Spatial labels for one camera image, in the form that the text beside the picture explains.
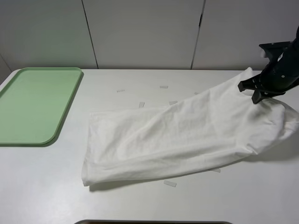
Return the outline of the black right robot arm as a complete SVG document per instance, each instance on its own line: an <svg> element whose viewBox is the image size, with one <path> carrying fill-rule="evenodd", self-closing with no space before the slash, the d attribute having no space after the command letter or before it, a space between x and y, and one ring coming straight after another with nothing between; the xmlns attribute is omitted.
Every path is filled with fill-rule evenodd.
<svg viewBox="0 0 299 224"><path fill-rule="evenodd" d="M299 85L299 33L289 42L260 44L269 63L262 72L238 84L240 92L253 90L252 102L284 95Z"/></svg>

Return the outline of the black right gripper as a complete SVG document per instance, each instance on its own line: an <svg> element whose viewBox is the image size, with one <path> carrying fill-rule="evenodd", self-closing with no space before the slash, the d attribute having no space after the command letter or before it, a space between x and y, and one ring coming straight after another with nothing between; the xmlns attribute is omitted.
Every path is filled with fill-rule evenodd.
<svg viewBox="0 0 299 224"><path fill-rule="evenodd" d="M240 92L254 90L253 104L270 96L283 95L299 85L299 40L260 44L269 63L260 76L243 80L238 84Z"/></svg>

